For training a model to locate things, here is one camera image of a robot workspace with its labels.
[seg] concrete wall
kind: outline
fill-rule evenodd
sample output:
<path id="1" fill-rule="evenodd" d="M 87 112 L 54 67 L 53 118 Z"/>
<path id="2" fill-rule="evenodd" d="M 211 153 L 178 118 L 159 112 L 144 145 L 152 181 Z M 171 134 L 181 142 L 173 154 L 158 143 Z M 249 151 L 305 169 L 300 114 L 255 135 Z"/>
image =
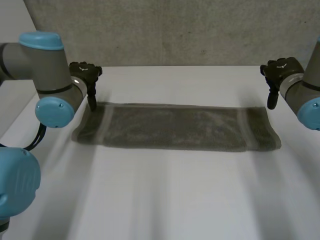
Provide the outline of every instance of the concrete wall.
<path id="1" fill-rule="evenodd" d="M 260 65 L 320 35 L 319 0 L 24 0 L 69 61 L 102 66 Z"/>

